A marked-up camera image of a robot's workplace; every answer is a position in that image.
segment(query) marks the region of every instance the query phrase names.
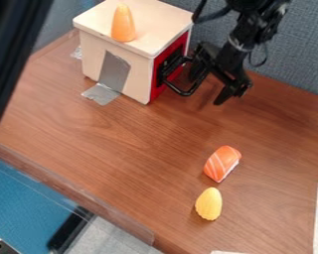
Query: orange object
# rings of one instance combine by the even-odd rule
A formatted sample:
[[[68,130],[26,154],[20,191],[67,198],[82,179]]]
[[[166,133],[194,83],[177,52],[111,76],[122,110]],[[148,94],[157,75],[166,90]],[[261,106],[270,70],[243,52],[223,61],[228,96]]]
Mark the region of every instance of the orange object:
[[[230,146],[219,148],[204,166],[204,173],[220,183],[239,163],[241,153]]]
[[[116,7],[111,36],[119,42],[130,42],[135,39],[135,28],[132,13],[128,6],[120,3]]]

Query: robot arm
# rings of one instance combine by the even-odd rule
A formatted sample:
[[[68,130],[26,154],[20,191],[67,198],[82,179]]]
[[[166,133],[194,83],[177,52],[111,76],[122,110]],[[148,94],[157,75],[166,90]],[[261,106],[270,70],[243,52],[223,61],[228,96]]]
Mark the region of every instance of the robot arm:
[[[227,0],[222,10],[201,16],[207,0],[202,0],[192,20],[201,24],[221,18],[231,10],[239,12],[238,24],[230,33],[228,41],[219,49],[211,43],[199,43],[191,58],[182,57],[177,66],[192,62],[189,79],[194,84],[183,91],[166,78],[163,82],[182,96],[192,95],[209,73],[215,75],[224,88],[214,104],[221,105],[232,96],[241,97],[252,82],[242,67],[243,60],[250,55],[256,45],[264,45],[277,33],[277,27],[287,11],[290,0]],[[258,64],[263,65],[266,59]]]

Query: gray wall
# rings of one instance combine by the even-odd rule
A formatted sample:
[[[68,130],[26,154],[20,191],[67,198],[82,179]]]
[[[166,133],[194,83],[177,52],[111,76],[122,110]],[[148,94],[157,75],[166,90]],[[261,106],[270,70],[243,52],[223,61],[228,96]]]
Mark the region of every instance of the gray wall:
[[[34,46],[37,51],[73,28],[72,19],[101,0],[54,0],[44,27]]]
[[[199,0],[164,0],[164,2],[195,10]],[[206,13],[225,6],[224,0],[209,0]],[[221,46],[238,14],[231,12],[221,20],[195,26],[192,46],[210,41]],[[293,0],[277,34],[268,44],[269,60],[259,68],[246,67],[263,75],[308,89],[318,94],[318,0]],[[259,50],[257,58],[262,57]]]

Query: floor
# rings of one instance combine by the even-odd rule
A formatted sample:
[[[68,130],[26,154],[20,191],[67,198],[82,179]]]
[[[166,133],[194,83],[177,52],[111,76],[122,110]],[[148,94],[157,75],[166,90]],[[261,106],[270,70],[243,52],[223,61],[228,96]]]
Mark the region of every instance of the floor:
[[[114,226],[101,217],[96,217],[78,236],[67,254],[160,254],[156,250]]]

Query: blue surface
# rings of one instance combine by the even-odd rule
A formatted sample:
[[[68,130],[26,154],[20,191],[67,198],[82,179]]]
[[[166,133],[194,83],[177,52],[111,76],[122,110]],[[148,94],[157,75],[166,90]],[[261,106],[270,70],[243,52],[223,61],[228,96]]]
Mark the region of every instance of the blue surface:
[[[0,161],[0,237],[21,253],[49,253],[47,242],[73,210],[66,201]]]

